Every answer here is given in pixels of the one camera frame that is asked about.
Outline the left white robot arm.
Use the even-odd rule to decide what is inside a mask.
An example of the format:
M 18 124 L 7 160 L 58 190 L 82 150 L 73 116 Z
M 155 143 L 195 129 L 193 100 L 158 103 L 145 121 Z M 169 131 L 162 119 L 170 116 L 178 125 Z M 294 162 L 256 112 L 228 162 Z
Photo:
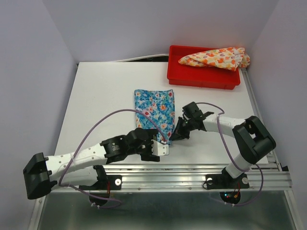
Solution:
M 102 173 L 102 165 L 122 161 L 129 155 L 139 155 L 142 161 L 159 162 L 161 156 L 169 153 L 169 147 L 159 142 L 157 135 L 156 129 L 136 128 L 77 153 L 57 156 L 37 153 L 23 169 L 27 198 L 44 197 L 60 185 L 101 189 L 107 179 Z

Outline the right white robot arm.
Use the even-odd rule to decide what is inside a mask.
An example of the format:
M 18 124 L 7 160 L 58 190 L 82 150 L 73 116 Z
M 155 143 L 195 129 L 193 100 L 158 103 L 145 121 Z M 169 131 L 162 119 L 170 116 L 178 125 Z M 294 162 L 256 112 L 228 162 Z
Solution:
M 204 113 L 198 106 L 199 103 L 191 102 L 182 108 L 183 116 L 178 118 L 170 141 L 188 139 L 194 130 L 216 132 L 221 137 L 226 153 L 230 155 L 224 136 L 233 137 L 239 154 L 236 157 L 229 157 L 231 162 L 220 174 L 206 175 L 203 188 L 227 189 L 237 185 L 248 188 L 249 185 L 242 182 L 245 173 L 276 148 L 274 138 L 261 120 L 254 115 L 246 119 L 230 118 L 224 116 L 224 110 L 218 114 Z

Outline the blue floral skirt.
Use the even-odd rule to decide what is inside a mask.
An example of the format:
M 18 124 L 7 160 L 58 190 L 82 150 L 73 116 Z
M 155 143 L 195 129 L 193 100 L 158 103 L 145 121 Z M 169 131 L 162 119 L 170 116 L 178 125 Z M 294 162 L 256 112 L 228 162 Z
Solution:
M 166 91 L 134 91 L 136 127 L 159 128 L 157 140 L 170 145 L 170 137 L 175 129 L 175 97 L 172 89 Z

